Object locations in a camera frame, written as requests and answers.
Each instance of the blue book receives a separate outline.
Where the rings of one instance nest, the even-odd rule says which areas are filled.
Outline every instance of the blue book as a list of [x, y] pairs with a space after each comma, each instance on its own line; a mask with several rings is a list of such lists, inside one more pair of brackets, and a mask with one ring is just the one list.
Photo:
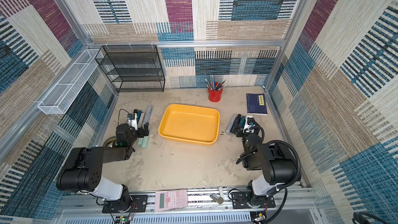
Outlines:
[[248, 114], [267, 115], [266, 97], [263, 93], [246, 93]]

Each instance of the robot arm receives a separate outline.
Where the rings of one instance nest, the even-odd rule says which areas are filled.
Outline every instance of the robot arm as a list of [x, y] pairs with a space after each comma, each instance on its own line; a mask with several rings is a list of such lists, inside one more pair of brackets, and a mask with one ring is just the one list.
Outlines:
[[102, 164], [128, 160], [134, 152], [132, 145], [143, 130], [134, 130], [128, 124], [116, 128], [114, 147], [73, 148], [58, 177], [60, 191], [86, 192], [105, 199], [103, 213], [124, 212], [132, 205], [127, 186], [103, 177]]
[[238, 114], [233, 118], [227, 128], [227, 133], [242, 137], [243, 153], [236, 161], [236, 164], [242, 162], [247, 170], [262, 170], [262, 174], [253, 181], [250, 181], [246, 194], [238, 195], [233, 199], [240, 205], [245, 203], [251, 208], [258, 208], [262, 203], [268, 202], [271, 196], [281, 189], [285, 190], [282, 204], [276, 213], [265, 219], [263, 215], [254, 219], [256, 223], [266, 224], [272, 221], [282, 210], [287, 199], [287, 187], [293, 185], [301, 178], [301, 163], [299, 156], [289, 143], [272, 140], [263, 144], [264, 130], [254, 120], [253, 116], [241, 116]]

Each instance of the electrical wire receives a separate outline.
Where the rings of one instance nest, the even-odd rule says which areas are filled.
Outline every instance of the electrical wire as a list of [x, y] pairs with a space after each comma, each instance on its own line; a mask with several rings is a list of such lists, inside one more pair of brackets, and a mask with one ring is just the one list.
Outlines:
[[383, 224], [388, 224], [388, 222], [386, 222], [385, 220], [380, 219], [379, 217], [377, 217], [377, 216], [375, 216], [375, 215], [373, 215], [373, 214], [370, 214], [370, 213], [359, 212], [358, 215], [359, 215], [359, 216], [361, 216], [361, 215], [366, 215], [366, 216], [368, 216], [368, 217], [370, 217], [370, 218], [373, 218], [373, 219], [375, 219], [375, 220], [380, 221], [380, 222], [383, 223]]
[[228, 198], [229, 198], [231, 201], [232, 201], [232, 199], [231, 199], [231, 197], [229, 197], [229, 194], [230, 194], [233, 190], [237, 190], [237, 191], [241, 192], [239, 189], [236, 189], [236, 188], [230, 189], [230, 190], [228, 191], [227, 196], [228, 196]]
[[131, 209], [132, 210], [132, 206], [131, 206], [131, 204], [130, 204], [130, 206], [129, 206], [129, 208], [128, 209], [126, 209], [126, 210], [124, 210], [124, 211], [120, 211], [120, 210], [118, 210], [118, 212], [119, 213], [126, 213], [129, 209]]
[[264, 216], [266, 217], [266, 219], [267, 219], [267, 209], [268, 209], [268, 203], [267, 202], [264, 202], [264, 204], [266, 205], [266, 208], [264, 209]]
[[[263, 141], [264, 141], [264, 129], [263, 129], [256, 121], [253, 120], [253, 123], [255, 124], [255, 126], [249, 127], [249, 128], [247, 128], [247, 129], [245, 129], [245, 130], [243, 130], [243, 131], [244, 131], [245, 133], [247, 133], [247, 130], [253, 130], [253, 129], [258, 129], [258, 130], [260, 130], [260, 131], [261, 131], [261, 141], [260, 141], [260, 144], [262, 144]], [[238, 160], [236, 161], [235, 164], [239, 164], [240, 162], [243, 161], [243, 159], [245, 159], [245, 158], [248, 157], [248, 156], [251, 156], [251, 155], [256, 154], [256, 152], [257, 152], [257, 147], [254, 147], [253, 149], [251, 149], [251, 150], [249, 150], [249, 151], [247, 151], [247, 152], [244, 152], [242, 155], [239, 156], [239, 158], [238, 158]]]
[[99, 204], [98, 203], [98, 199], [99, 199], [99, 197], [97, 197], [97, 199], [96, 199], [96, 203], [97, 203], [97, 205], [99, 205], [99, 206], [103, 206], [104, 204]]
[[109, 208], [108, 204], [105, 204], [105, 206], [108, 208], [108, 211], [109, 211], [109, 213], [111, 214], [113, 223], [116, 223], [115, 218], [113, 217], [113, 215], [112, 215], [112, 213], [111, 213], [111, 209]]
[[90, 154], [90, 152], [91, 152], [91, 150], [89, 150], [89, 151], [86, 153], [86, 155], [84, 156], [83, 162], [82, 162], [82, 164], [80, 165], [79, 173], [77, 174], [77, 178], [76, 178], [77, 191], [80, 191], [80, 187], [79, 187], [80, 172], [82, 171], [82, 168], [83, 168], [83, 166], [84, 166], [84, 162], [86, 161], [86, 158], [87, 158], [88, 154]]
[[127, 112], [125, 109], [122, 109], [122, 108], [119, 109], [119, 115], [117, 117], [117, 125], [119, 125], [120, 111], [122, 111], [122, 110]]
[[127, 222], [125, 224], [129, 224], [132, 221], [132, 219], [134, 218], [135, 214], [137, 213], [138, 206], [137, 206], [137, 204], [135, 204], [135, 202], [133, 202], [133, 204], [134, 204], [133, 208], [135, 209], [134, 214], [132, 215], [131, 220], [129, 220], [129, 217], [130, 217], [131, 212], [132, 212], [132, 209], [131, 209], [129, 215], [127, 216]]
[[286, 199], [287, 199], [287, 188], [283, 188], [283, 189], [285, 190], [285, 196], [283, 197], [283, 201], [282, 201], [281, 205], [279, 206], [278, 210], [274, 213], [274, 215], [271, 216], [271, 218], [269, 218], [268, 220], [266, 220], [263, 224], [270, 223], [281, 212], [283, 206], [285, 205]]

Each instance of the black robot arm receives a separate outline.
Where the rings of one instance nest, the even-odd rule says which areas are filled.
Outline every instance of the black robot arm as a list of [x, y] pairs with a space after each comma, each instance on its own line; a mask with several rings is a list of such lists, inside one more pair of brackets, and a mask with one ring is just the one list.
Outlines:
[[128, 160], [137, 132], [121, 124], [116, 128], [116, 137], [115, 147], [73, 148], [57, 177], [58, 190], [92, 192], [100, 183], [103, 163]]

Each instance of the black mounting plate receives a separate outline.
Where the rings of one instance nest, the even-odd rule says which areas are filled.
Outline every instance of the black mounting plate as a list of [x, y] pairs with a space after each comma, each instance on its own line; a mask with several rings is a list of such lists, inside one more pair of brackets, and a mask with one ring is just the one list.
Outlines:
[[[135, 204], [137, 204], [137, 211], [135, 211], [134, 209], [132, 210], [132, 213], [137, 212], [137, 213], [141, 213], [141, 212], [145, 212], [146, 208], [147, 208], [147, 199], [148, 199], [148, 195], [130, 195], [130, 197], [132, 197], [132, 202], [135, 202]], [[114, 209], [109, 209], [107, 206], [104, 206], [102, 208], [102, 213], [103, 214], [109, 214], [109, 213], [121, 213], [119, 212], [119, 210], [117, 207], [115, 207]]]
[[[232, 199], [232, 206], [234, 209], [242, 209], [242, 208], [250, 208], [248, 205], [248, 199], [246, 192], [244, 191], [236, 191], [236, 192], [231, 192], [231, 199]], [[267, 202], [269, 208], [274, 208], [276, 207], [275, 201], [273, 197], [258, 197], [258, 198], [263, 198], [263, 201], [259, 201], [260, 207], [259, 208], [265, 208], [266, 204], [264, 202]]]

